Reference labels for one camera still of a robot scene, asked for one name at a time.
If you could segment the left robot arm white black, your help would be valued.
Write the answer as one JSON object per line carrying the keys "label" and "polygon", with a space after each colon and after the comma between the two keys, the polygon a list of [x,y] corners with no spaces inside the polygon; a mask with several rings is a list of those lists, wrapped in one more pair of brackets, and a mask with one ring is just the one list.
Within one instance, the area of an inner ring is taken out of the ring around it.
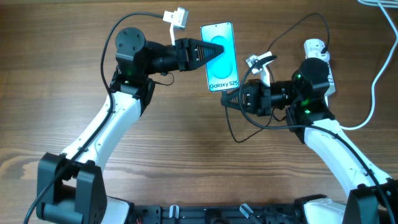
{"label": "left robot arm white black", "polygon": [[148,41],[135,27],[116,36],[117,67],[107,98],[80,136],[60,154],[46,153],[37,170],[37,197],[29,213],[51,223],[136,223],[134,204],[106,194],[103,171],[124,133],[149,105],[151,75],[196,70],[224,52],[191,38],[172,45]]}

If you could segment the white USB charger plug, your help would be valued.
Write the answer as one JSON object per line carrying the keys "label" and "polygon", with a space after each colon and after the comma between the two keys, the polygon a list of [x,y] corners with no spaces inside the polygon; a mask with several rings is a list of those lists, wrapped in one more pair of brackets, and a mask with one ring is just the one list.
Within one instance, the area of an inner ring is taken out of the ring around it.
{"label": "white USB charger plug", "polygon": [[324,41],[320,39],[308,39],[304,42],[305,58],[319,58],[324,62],[328,63],[330,61],[330,54],[328,51],[322,53],[325,48]]}

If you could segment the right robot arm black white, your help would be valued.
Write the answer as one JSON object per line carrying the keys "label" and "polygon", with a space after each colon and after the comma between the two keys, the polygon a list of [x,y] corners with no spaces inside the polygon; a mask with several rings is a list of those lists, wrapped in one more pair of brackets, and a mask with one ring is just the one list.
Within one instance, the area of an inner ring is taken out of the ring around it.
{"label": "right robot arm black white", "polygon": [[318,58],[304,60],[291,80],[264,84],[244,79],[241,86],[221,97],[225,108],[250,118],[284,109],[284,126],[316,152],[342,186],[348,201],[335,203],[324,195],[295,201],[297,223],[397,223],[397,181],[372,162],[347,137],[326,103],[329,66]]}

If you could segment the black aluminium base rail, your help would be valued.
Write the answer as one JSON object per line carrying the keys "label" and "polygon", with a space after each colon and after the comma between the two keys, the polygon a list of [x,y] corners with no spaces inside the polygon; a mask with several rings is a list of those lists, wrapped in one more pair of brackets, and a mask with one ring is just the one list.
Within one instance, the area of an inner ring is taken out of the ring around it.
{"label": "black aluminium base rail", "polygon": [[330,199],[252,206],[179,207],[135,205],[126,223],[342,223],[345,205]]}

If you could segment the white power strip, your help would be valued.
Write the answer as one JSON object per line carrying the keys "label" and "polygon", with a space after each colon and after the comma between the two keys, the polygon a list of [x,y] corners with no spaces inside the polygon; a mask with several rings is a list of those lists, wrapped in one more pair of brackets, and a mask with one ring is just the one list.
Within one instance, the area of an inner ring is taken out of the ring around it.
{"label": "white power strip", "polygon": [[330,63],[328,62],[328,81],[329,81],[329,88],[327,89],[325,96],[330,96],[335,93],[336,91],[336,86],[333,78],[333,74],[331,71],[331,66]]}

